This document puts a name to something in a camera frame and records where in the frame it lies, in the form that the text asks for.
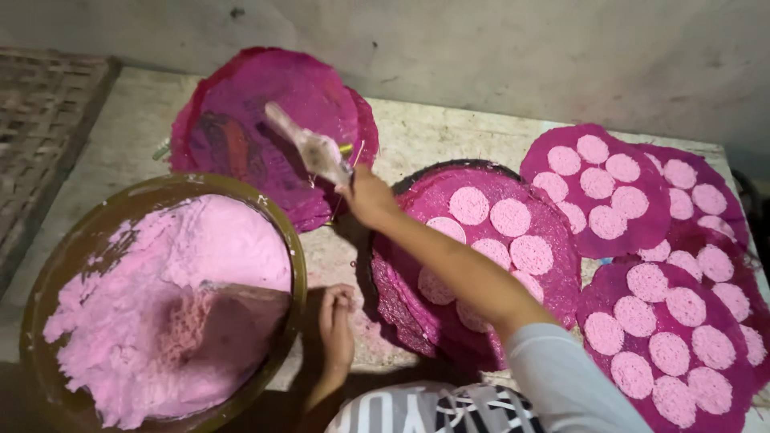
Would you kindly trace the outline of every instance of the hand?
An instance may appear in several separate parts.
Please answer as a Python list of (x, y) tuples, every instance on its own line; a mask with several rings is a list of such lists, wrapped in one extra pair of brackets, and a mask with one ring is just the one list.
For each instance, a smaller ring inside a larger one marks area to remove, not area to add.
[(345, 197), (359, 222), (370, 229), (378, 230), (385, 218), (401, 213), (393, 191), (366, 166), (356, 166), (352, 190), (349, 186), (338, 186), (336, 191)]
[(350, 373), (355, 347), (348, 317), (353, 311), (353, 288), (336, 284), (326, 289), (321, 303), (318, 325), (323, 342), (326, 378), (344, 379)]

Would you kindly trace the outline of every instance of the round pink cracker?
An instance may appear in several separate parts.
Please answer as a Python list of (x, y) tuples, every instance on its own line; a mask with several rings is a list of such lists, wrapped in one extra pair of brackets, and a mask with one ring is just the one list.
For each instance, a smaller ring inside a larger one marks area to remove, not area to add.
[(661, 376), (652, 388), (652, 402), (658, 412), (680, 428), (695, 423), (695, 396), (690, 387), (671, 376)]
[(655, 248), (650, 250), (639, 250), (637, 254), (645, 262), (664, 262), (668, 259), (668, 255), (671, 253), (671, 244), (667, 240), (663, 239)]
[(492, 226), (505, 236), (521, 236), (529, 230), (530, 215), (527, 205), (516, 199), (500, 200), (492, 206), (489, 221)]
[(606, 199), (615, 189), (615, 179), (602, 169), (589, 167), (580, 175), (580, 187), (592, 199)]
[(689, 190), (695, 186), (696, 172), (684, 161), (670, 159), (663, 167), (663, 177), (673, 186)]
[(686, 270), (690, 275), (693, 276), (693, 278), (698, 280), (699, 283), (703, 279), (703, 270), (701, 269), (701, 265), (699, 265), (695, 257), (693, 257), (692, 254), (688, 253), (687, 251), (673, 251), (668, 255), (666, 263)]
[(692, 200), (687, 192), (678, 188), (669, 188), (668, 197), (671, 199), (671, 218), (677, 220), (688, 220), (692, 218), (695, 210), (692, 207)]
[(658, 332), (650, 337), (650, 359), (669, 376), (681, 376), (690, 368), (687, 343), (671, 332)]
[(639, 179), (641, 170), (639, 163), (625, 153), (617, 153), (607, 159), (604, 168), (617, 180), (621, 182), (634, 182)]
[(722, 283), (732, 278), (735, 267), (730, 257), (714, 245), (706, 245), (698, 252), (698, 265), (706, 277), (716, 283)]
[(732, 385), (725, 376), (708, 367), (693, 368), (687, 374), (687, 384), (699, 408), (714, 415), (730, 410)]
[(525, 235), (511, 242), (511, 261), (518, 270), (542, 275), (554, 266), (551, 245), (539, 236)]
[(666, 297), (666, 307), (677, 322), (696, 327), (706, 320), (706, 303), (687, 287), (674, 287)]
[(457, 316), (460, 318), (460, 323), (471, 331), (483, 333), (490, 330), (490, 325), (482, 316), (460, 301), (457, 302)]
[(730, 283), (717, 283), (711, 288), (711, 291), (719, 297), (737, 321), (742, 322), (746, 320), (751, 311), (751, 306), (740, 287)]
[(532, 180), (532, 184), (545, 190), (554, 203), (564, 200), (570, 190), (561, 176), (551, 172), (538, 173)]
[(487, 258), (500, 265), (500, 267), (505, 269), (511, 267), (511, 256), (508, 255), (508, 250), (499, 240), (479, 239), (470, 247), (487, 256)]
[(739, 326), (748, 347), (748, 362), (756, 367), (762, 363), (768, 354), (765, 343), (762, 342), (762, 336), (756, 329), (744, 325)]
[(724, 370), (735, 362), (735, 347), (727, 336), (711, 325), (692, 331), (692, 351), (703, 364), (715, 370)]
[(707, 229), (716, 230), (719, 233), (733, 239), (735, 238), (735, 231), (727, 224), (722, 218), (714, 215), (704, 215), (698, 220), (698, 225), (706, 227)]
[(487, 219), (489, 200), (477, 188), (463, 186), (449, 199), (449, 213), (463, 224), (476, 226)]
[(425, 225), (431, 229), (440, 231), (457, 242), (465, 243), (465, 230), (463, 230), (463, 227), (457, 223), (457, 221), (451, 218), (437, 216), (425, 223)]
[(577, 139), (577, 152), (591, 164), (601, 164), (610, 155), (607, 143), (592, 135), (585, 135)]
[(658, 158), (655, 158), (655, 155), (652, 155), (651, 153), (645, 153), (644, 155), (649, 158), (650, 161), (652, 161), (652, 164), (656, 169), (658, 169), (658, 173), (663, 174), (663, 166), (661, 165), (661, 161)]
[(564, 215), (567, 216), (567, 219), (570, 221), (570, 229), (572, 230), (572, 234), (578, 234), (583, 231), (586, 226), (585, 214), (579, 206), (565, 201), (556, 203), (556, 206), (559, 208), (559, 210), (561, 210), (561, 212), (564, 213)]
[(532, 297), (537, 300), (537, 302), (541, 304), (543, 303), (543, 299), (545, 298), (543, 287), (541, 287), (540, 283), (538, 283), (534, 277), (522, 270), (515, 270), (511, 272), (511, 275), (519, 280), (519, 282), (524, 286), (524, 288), (527, 289), (530, 295), (532, 295)]
[(621, 352), (612, 358), (612, 380), (628, 397), (641, 400), (652, 392), (650, 364), (634, 352)]
[(668, 295), (668, 278), (655, 263), (642, 263), (626, 274), (628, 289), (641, 300), (661, 302)]
[(647, 212), (650, 202), (647, 200), (647, 196), (638, 188), (620, 186), (612, 193), (610, 206), (626, 219), (633, 220)]
[(580, 171), (580, 156), (565, 146), (554, 146), (548, 151), (548, 165), (562, 176), (572, 176)]
[(727, 210), (725, 196), (710, 183), (701, 183), (692, 189), (692, 202), (711, 215), (719, 215)]
[(417, 288), (430, 302), (436, 305), (447, 305), (456, 299), (452, 290), (445, 286), (436, 274), (424, 267), (417, 278)]
[(596, 236), (611, 240), (625, 233), (628, 222), (617, 210), (609, 206), (596, 206), (588, 213), (588, 226)]
[(634, 337), (649, 337), (655, 332), (658, 320), (652, 307), (636, 296), (618, 299), (612, 311), (623, 330)]
[(585, 320), (583, 332), (588, 343), (600, 354), (614, 355), (623, 347), (623, 328), (607, 313), (592, 313)]

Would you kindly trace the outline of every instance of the magenta rice sheet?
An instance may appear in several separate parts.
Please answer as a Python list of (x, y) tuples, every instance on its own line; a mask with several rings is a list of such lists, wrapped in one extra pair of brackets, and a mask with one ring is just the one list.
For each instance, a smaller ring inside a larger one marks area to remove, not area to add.
[[(628, 271), (640, 264), (640, 260), (634, 260), (633, 257), (626, 257), (623, 261), (606, 264), (600, 267), (592, 282), (587, 285), (580, 295), (580, 301), (577, 309), (577, 322), (585, 334), (585, 321), (595, 312), (603, 312), (614, 315), (614, 305), (622, 297), (632, 296), (633, 293), (628, 288), (626, 274)], [(713, 415), (700, 407), (696, 408), (695, 423), (686, 428), (686, 431), (693, 432), (712, 432), (720, 431), (724, 433), (738, 433), (742, 430), (745, 422), (745, 413), (749, 409), (752, 396), (755, 391), (755, 376), (751, 365), (746, 358), (747, 348), (742, 333), (730, 314), (728, 308), (719, 300), (716, 295), (704, 289), (690, 274), (679, 267), (666, 263), (655, 263), (668, 278), (669, 288), (687, 287), (693, 290), (706, 305), (706, 319), (701, 326), (710, 325), (724, 333), (732, 342), (736, 352), (735, 362), (728, 368), (719, 370), (718, 373), (724, 376), (731, 386), (732, 402), (729, 410), (723, 415)], [(657, 323), (654, 333), (669, 332), (679, 336), (687, 343), (690, 353), (690, 364), (688, 371), (705, 366), (698, 359), (692, 350), (692, 333), (694, 327), (680, 324), (671, 313), (669, 313), (665, 302), (652, 304)], [(649, 350), (649, 341), (651, 337), (634, 337), (628, 332), (624, 333), (624, 342), (621, 352), (630, 351), (644, 358), (651, 366), (652, 376), (658, 379), (665, 374), (655, 365), (651, 359)], [(585, 338), (584, 347), (586, 352), (594, 359), (597, 366), (613, 380), (611, 374), (611, 361), (613, 356), (606, 356), (598, 353)], [(677, 377), (679, 380), (688, 383), (687, 374)], [(677, 425), (664, 418), (653, 403), (651, 393), (642, 399), (629, 398), (628, 400), (636, 407), (642, 417), (656, 433), (669, 433), (682, 431)]]
[[(657, 159), (660, 162), (661, 167), (665, 167), (672, 159), (678, 159), (695, 170), (696, 186), (703, 184), (714, 186), (726, 200), (727, 206), (725, 211), (714, 215), (713, 213), (710, 214), (704, 212), (697, 205), (693, 205), (692, 216), (687, 220), (691, 220), (695, 223), (703, 217), (720, 218), (730, 226), (733, 237), (738, 245), (746, 251), (748, 248), (748, 226), (743, 210), (741, 209), (741, 204), (738, 202), (735, 194), (727, 186), (725, 178), (709, 166), (703, 156), (695, 155), (694, 153), (686, 152), (684, 150), (674, 149), (673, 147), (656, 146), (654, 144), (642, 143), (634, 144), (634, 146), (645, 154), (651, 155)], [(673, 188), (674, 185), (667, 181), (667, 187)], [(685, 191), (691, 196), (693, 188), (688, 188)]]
[(171, 168), (242, 180), (280, 206), (299, 232), (313, 230), (330, 220), (340, 197), (268, 127), (269, 101), (303, 128), (352, 143), (351, 164), (372, 165), (379, 143), (369, 104), (310, 55), (255, 47), (198, 84), (172, 126)]
[[(750, 313), (741, 321), (741, 324), (759, 332), (764, 347), (770, 347), (770, 310), (759, 293), (755, 266), (743, 248), (723, 233), (700, 227), (693, 220), (673, 222), (667, 240), (671, 244), (671, 251), (682, 250), (697, 257), (704, 247), (712, 245), (729, 257), (734, 273), (732, 278), (723, 282), (740, 287), (750, 305)], [(711, 290), (715, 284), (716, 282), (707, 274), (702, 276), (702, 285), (705, 289)], [(754, 366), (754, 371), (756, 376), (754, 392), (758, 392), (770, 381), (770, 357), (765, 356), (761, 364)]]
[[(607, 169), (606, 160), (601, 163), (589, 163), (577, 152), (578, 140), (585, 136), (593, 136), (604, 142), (608, 149), (608, 157), (624, 154), (633, 159), (639, 168), (639, 175), (633, 181), (614, 180), (612, 191), (616, 193), (621, 186), (634, 187), (644, 193), (648, 201), (648, 208), (643, 215), (627, 219), (628, 228), (614, 239), (603, 239), (591, 229), (589, 221), (591, 210), (597, 206), (612, 207), (612, 205), (611, 196), (601, 199), (591, 198), (581, 187), (581, 176), (586, 170), (600, 169), (606, 176)], [(532, 144), (521, 163), (522, 178), (533, 183), (537, 174), (553, 173), (554, 169), (549, 164), (548, 154), (556, 146), (567, 147), (579, 156), (579, 169), (576, 173), (566, 176), (559, 175), (568, 186), (567, 196), (563, 200), (554, 201), (563, 201), (578, 206), (583, 213), (584, 221), (588, 221), (588, 223), (584, 223), (584, 228), (575, 234), (577, 249), (581, 256), (594, 259), (621, 256), (626, 253), (635, 253), (640, 249), (652, 248), (665, 238), (668, 225), (671, 222), (668, 185), (655, 165), (643, 153), (637, 151), (630, 144), (614, 138), (599, 125), (586, 124), (554, 128), (543, 133)]]
[[(531, 212), (531, 225), (525, 234), (543, 237), (551, 245), (554, 256), (553, 267), (545, 274), (535, 276), (543, 287), (544, 306), (565, 327), (574, 326), (575, 301), (581, 281), (580, 257), (574, 248), (568, 223), (530, 194), (527, 187), (500, 173), (492, 164), (484, 167), (442, 166), (426, 171), (407, 192), (397, 197), (397, 201), (410, 217), (421, 223), (441, 216), (453, 219), (449, 212), (450, 198), (464, 186), (478, 188), (489, 200), (490, 208), (497, 201), (507, 198), (514, 198), (527, 206)], [(508, 248), (514, 239), (497, 232), (489, 217), (476, 226), (462, 227), (469, 245), (476, 240), (491, 238)], [(424, 340), (427, 340), (441, 348), (455, 363), (473, 370), (499, 371), (507, 367), (504, 350), (494, 332), (482, 334), (462, 325), (457, 316), (456, 301), (440, 306), (420, 294), (417, 278), (421, 265), (414, 258), (379, 234), (375, 235), (373, 249), (373, 278), (381, 293), (379, 311), (386, 321), (395, 322), (403, 328), (399, 329), (399, 339), (402, 335), (410, 339), (402, 340), (405, 345), (418, 353), (427, 354), (424, 345)], [(508, 270), (514, 269), (509, 263)], [(421, 336), (413, 322), (398, 318), (394, 313), (399, 310), (399, 307), (390, 305), (395, 300), (390, 295), (382, 295), (393, 289), (407, 306), (410, 316), (419, 324)]]

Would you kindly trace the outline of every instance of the person's right hand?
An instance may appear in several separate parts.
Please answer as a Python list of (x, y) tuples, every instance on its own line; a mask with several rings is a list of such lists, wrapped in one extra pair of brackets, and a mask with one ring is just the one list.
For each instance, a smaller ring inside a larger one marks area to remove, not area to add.
[(355, 167), (352, 190), (349, 186), (338, 186), (336, 191), (347, 200), (350, 211), (364, 226), (378, 230), (384, 218), (401, 213), (393, 191), (369, 167)]

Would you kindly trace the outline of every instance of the person's arm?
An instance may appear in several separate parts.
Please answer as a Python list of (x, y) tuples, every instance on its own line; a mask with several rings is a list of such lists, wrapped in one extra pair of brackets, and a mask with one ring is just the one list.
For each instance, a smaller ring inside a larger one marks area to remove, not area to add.
[(537, 322), (558, 324), (507, 270), (469, 246), (413, 220), (385, 182), (357, 166), (352, 189), (338, 187), (353, 215), (397, 243), (492, 324), (502, 341)]
[(348, 316), (353, 309), (353, 288), (337, 284), (323, 294), (318, 325), (323, 342), (323, 372), (305, 400), (297, 431), (324, 431), (343, 403), (342, 385), (350, 373), (355, 346)]

